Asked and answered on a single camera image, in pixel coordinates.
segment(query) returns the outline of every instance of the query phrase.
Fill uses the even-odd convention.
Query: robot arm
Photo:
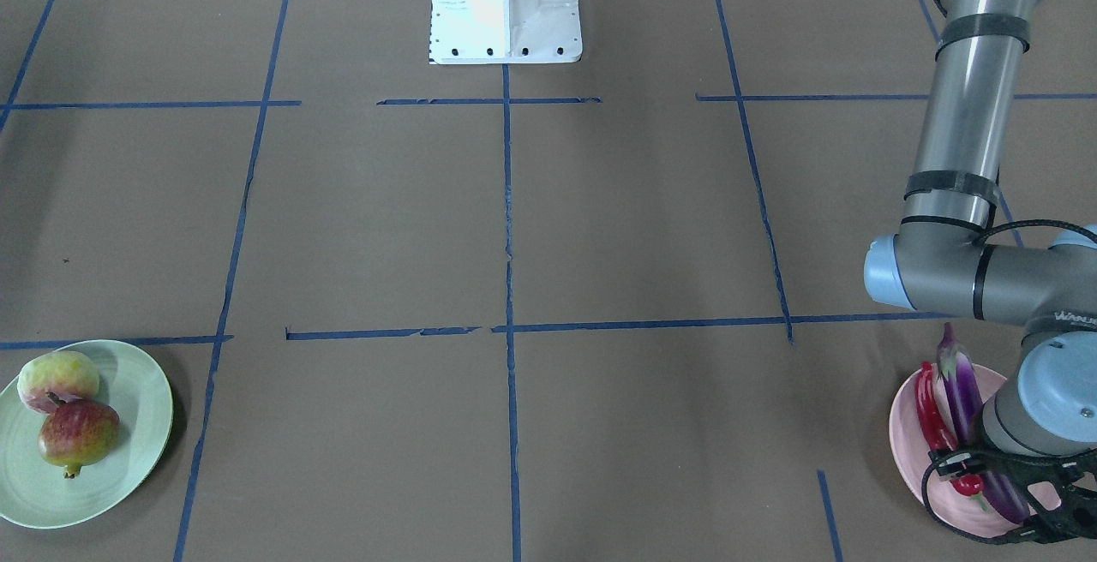
[[[904,218],[872,243],[864,282],[881,303],[1024,326],[1018,371],[983,409],[984,448],[1062,458],[1097,447],[1097,226],[1071,226],[1045,250],[985,244],[1040,1],[941,0],[948,24]]]

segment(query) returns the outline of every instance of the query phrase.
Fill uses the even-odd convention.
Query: pink plate
[[[999,373],[982,366],[975,367],[975,380],[979,382],[979,392],[985,402],[1006,382]],[[929,467],[929,446],[921,437],[921,426],[918,424],[918,411],[915,405],[915,383],[919,371],[915,371],[906,379],[906,382],[895,394],[892,402],[892,409],[889,423],[889,434],[891,436],[892,457],[895,465],[903,475],[906,486],[921,503],[921,475]],[[934,396],[940,408],[941,416],[951,427],[952,419],[949,417],[948,400],[945,395],[945,386],[940,378],[934,384]],[[939,476],[929,476],[929,499],[934,503],[934,510],[941,519],[950,525],[966,530],[981,537],[996,537],[1003,535],[1017,525],[1006,520],[998,515],[991,504],[986,504],[983,496],[965,497],[955,492],[948,481]],[[1048,508],[1059,505],[1059,496],[1050,483],[1041,483],[1032,487],[1032,494],[1040,504]],[[983,498],[985,509],[980,505]]]

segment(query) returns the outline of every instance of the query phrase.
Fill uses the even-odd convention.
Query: white metal bracket
[[[579,0],[430,1],[431,63],[574,63],[583,55]]]

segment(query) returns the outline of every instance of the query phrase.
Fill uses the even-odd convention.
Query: white mounting plate
[[[485,65],[504,63],[575,63],[583,56],[579,3],[540,7],[525,20],[513,20],[517,1],[505,0],[508,24],[485,24],[483,12],[468,1],[431,0],[430,61],[440,65]]]

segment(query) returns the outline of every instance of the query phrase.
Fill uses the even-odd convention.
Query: light green plate
[[[110,510],[152,471],[171,431],[168,379],[144,350],[106,339],[61,350],[83,352],[99,368],[95,401],[118,413],[122,436],[105,459],[65,479],[38,454],[46,415],[23,405],[12,380],[0,392],[0,517],[27,528],[64,528]]]

